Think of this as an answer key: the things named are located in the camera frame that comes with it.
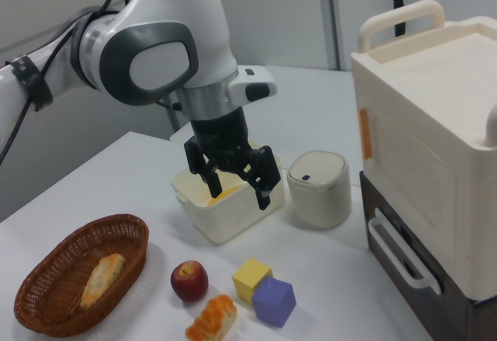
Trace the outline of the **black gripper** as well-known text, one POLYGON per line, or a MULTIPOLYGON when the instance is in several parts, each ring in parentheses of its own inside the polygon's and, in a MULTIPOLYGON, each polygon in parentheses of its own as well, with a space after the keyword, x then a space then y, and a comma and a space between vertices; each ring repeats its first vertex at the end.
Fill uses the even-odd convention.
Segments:
POLYGON ((269 146, 252 148, 242 108, 212 120, 191 122, 193 137, 185 144, 189 170, 207 184, 212 198, 222 192, 216 170, 241 174, 255 191, 260 210, 270 205, 270 194, 280 181, 273 151, 269 146))

